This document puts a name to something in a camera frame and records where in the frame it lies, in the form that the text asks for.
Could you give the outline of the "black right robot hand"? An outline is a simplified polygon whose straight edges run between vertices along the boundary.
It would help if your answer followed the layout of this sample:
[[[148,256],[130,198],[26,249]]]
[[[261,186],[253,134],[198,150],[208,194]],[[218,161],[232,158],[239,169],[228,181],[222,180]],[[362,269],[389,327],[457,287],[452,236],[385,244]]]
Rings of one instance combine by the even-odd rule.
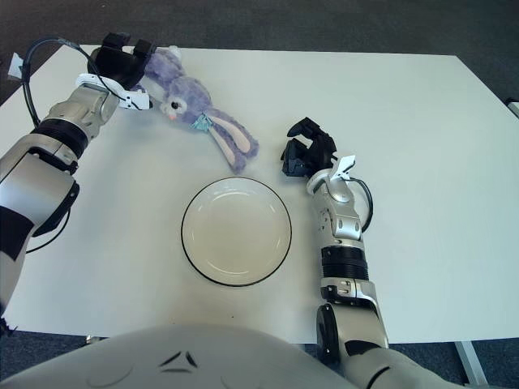
[[[288,131],[290,140],[281,154],[281,171],[288,177],[310,178],[322,169],[330,169],[337,151],[333,138],[310,118],[304,118]]]

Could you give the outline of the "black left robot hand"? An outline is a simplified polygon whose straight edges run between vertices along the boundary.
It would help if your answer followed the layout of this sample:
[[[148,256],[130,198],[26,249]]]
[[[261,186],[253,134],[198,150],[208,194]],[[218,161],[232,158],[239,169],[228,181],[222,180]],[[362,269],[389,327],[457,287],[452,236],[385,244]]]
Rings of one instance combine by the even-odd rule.
[[[126,33],[110,32],[102,45],[95,49],[91,58],[99,75],[117,82],[125,91],[133,94],[145,93],[139,81],[144,77],[156,46],[146,40],[138,40],[131,53],[122,48],[128,44],[130,36]]]

